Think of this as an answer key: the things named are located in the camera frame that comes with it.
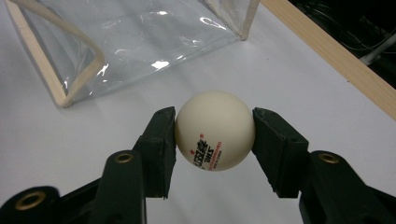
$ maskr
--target white tabletop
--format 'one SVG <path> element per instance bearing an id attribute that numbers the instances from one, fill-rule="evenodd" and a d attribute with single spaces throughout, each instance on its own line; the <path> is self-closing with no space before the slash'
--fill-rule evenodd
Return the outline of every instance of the white tabletop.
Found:
<path id="1" fill-rule="evenodd" d="M 260 6 L 247 41 L 61 109 L 51 100 L 0 1 L 0 204 L 30 187 L 61 195 L 101 176 L 152 114 L 193 95 L 228 91 L 274 110 L 310 142 L 343 156 L 363 181 L 396 195 L 396 125 Z M 148 223 L 302 223 L 297 199 L 278 199 L 254 155 L 201 171 L 177 153 L 168 200 L 148 199 Z"/>

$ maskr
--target transparent plastic sheet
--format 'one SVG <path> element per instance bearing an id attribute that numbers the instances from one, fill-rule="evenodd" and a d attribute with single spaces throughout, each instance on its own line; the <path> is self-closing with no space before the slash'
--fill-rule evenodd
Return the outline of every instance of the transparent plastic sheet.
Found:
<path id="1" fill-rule="evenodd" d="M 6 2 L 36 67 L 62 107 L 247 38 L 259 4 L 257 0 Z"/>

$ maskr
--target wooden frame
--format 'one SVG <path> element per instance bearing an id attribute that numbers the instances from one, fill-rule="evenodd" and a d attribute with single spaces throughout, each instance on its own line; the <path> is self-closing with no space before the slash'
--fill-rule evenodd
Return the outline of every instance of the wooden frame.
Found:
<path id="1" fill-rule="evenodd" d="M 311 49 L 396 120 L 396 90 L 308 19 L 288 0 L 261 0 Z"/>

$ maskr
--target ping pong ball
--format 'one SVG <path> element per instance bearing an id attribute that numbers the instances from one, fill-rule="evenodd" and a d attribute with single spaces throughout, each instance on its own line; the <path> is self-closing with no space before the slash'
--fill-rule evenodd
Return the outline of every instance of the ping pong ball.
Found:
<path id="1" fill-rule="evenodd" d="M 253 147 L 253 116 L 234 95 L 206 91 L 181 107 L 175 137 L 181 154 L 193 165 L 207 171 L 227 170 Z"/>

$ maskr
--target printed logo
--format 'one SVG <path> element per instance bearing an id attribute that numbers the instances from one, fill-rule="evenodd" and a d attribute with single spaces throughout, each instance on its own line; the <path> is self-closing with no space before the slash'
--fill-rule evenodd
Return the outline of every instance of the printed logo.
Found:
<path id="1" fill-rule="evenodd" d="M 221 156 L 221 142 L 218 142 L 216 148 L 213 148 L 206 142 L 204 135 L 201 133 L 196 150 L 190 150 L 190 154 L 194 156 L 194 165 L 212 171 L 216 169 Z"/>

